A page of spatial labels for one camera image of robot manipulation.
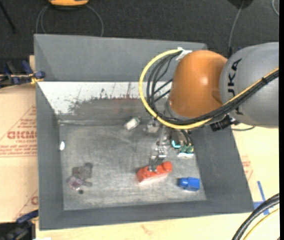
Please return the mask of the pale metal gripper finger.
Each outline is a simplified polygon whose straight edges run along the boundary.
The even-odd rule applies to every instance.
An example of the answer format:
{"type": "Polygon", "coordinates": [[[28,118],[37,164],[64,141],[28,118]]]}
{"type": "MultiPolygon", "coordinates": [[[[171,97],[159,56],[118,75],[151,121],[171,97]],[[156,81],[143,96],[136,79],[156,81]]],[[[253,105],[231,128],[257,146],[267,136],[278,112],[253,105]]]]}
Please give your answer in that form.
{"type": "Polygon", "coordinates": [[[157,164],[161,164],[167,157],[167,148],[165,146],[159,146],[157,148],[157,164]]]}
{"type": "Polygon", "coordinates": [[[150,159],[149,159],[149,168],[148,168],[148,170],[150,172],[154,172],[156,170],[156,167],[157,167],[156,162],[157,162],[157,155],[156,154],[152,154],[150,156],[150,159]]]}

